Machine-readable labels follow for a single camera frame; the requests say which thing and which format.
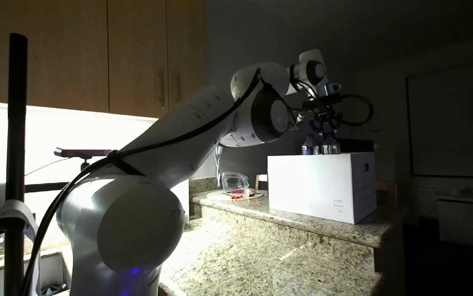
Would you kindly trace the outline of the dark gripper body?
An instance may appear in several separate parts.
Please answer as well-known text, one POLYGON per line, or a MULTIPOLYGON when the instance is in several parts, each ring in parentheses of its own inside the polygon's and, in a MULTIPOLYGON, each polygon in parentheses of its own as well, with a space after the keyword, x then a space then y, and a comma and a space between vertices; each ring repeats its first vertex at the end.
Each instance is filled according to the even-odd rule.
POLYGON ((307 96, 302 102, 302 110, 309 115, 311 129, 324 138, 334 138, 340 127, 335 104, 340 102, 342 86, 334 82, 322 86, 302 82, 301 87, 307 96))

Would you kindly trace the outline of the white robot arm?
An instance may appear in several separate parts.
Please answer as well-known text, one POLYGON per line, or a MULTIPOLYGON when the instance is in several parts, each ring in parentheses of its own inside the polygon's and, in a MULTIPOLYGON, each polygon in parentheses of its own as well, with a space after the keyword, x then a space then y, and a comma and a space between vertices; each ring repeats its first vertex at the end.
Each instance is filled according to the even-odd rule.
POLYGON ((69 295, 156 296, 161 265, 186 224, 173 189, 219 145, 256 147, 281 138, 296 120, 289 96, 324 99, 339 89, 317 50, 301 53, 293 66, 248 66, 229 87, 192 94, 89 166, 56 214, 73 249, 69 295))

